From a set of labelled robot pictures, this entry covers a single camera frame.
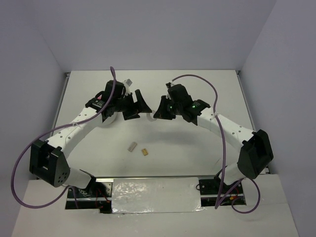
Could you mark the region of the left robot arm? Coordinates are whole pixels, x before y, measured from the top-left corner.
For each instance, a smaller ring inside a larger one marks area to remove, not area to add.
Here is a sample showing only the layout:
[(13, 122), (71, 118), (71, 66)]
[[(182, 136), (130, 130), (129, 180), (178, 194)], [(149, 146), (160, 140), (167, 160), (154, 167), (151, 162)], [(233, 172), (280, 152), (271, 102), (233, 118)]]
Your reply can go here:
[(130, 120), (139, 118), (140, 113), (152, 112), (139, 89), (130, 92), (130, 84), (130, 80), (108, 81), (105, 89), (85, 104), (69, 127), (44, 141), (33, 142), (30, 172), (56, 188), (69, 185), (86, 197), (93, 196), (102, 184), (92, 174), (69, 167), (67, 158), (93, 129), (112, 123), (117, 113), (122, 113), (124, 120)]

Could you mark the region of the beige eraser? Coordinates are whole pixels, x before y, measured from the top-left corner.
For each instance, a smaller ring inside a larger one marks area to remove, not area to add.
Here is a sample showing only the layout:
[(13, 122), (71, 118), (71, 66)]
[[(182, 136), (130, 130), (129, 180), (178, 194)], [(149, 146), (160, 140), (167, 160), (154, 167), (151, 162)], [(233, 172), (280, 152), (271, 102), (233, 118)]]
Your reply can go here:
[(136, 142), (132, 142), (129, 147), (128, 147), (128, 151), (129, 152), (133, 152), (133, 150), (135, 149), (135, 147), (137, 146)]

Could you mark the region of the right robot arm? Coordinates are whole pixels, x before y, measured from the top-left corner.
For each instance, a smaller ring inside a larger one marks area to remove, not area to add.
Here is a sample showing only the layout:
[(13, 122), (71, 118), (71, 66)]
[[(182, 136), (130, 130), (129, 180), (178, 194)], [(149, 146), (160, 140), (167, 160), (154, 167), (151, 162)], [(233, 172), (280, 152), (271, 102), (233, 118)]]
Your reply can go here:
[(206, 102), (193, 100), (181, 84), (168, 83), (166, 86), (167, 95), (161, 97), (154, 118), (172, 120), (181, 116), (186, 122), (223, 136), (224, 143), (239, 152), (237, 162), (216, 174), (214, 183), (218, 192), (226, 193), (232, 184), (242, 178), (257, 178), (273, 160), (270, 140), (265, 131), (253, 131), (214, 112)]

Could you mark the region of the clear tape roll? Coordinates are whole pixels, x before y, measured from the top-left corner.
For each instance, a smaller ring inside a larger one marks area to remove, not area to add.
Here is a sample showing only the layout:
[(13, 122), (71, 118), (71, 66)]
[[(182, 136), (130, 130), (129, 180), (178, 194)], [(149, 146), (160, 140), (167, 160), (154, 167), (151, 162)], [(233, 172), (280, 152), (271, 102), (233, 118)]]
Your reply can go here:
[(148, 119), (148, 121), (153, 122), (156, 121), (157, 119), (153, 117), (153, 114), (151, 113), (147, 113), (146, 114), (146, 118)]

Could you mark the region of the small yellow sharpener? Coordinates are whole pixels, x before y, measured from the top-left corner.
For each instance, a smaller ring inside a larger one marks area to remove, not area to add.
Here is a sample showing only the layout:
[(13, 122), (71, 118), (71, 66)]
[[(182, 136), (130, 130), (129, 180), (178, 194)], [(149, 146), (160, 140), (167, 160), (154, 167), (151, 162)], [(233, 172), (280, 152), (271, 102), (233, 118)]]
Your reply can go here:
[(149, 154), (146, 149), (142, 149), (141, 152), (142, 152), (142, 154), (143, 154), (144, 156), (147, 156), (147, 155)]

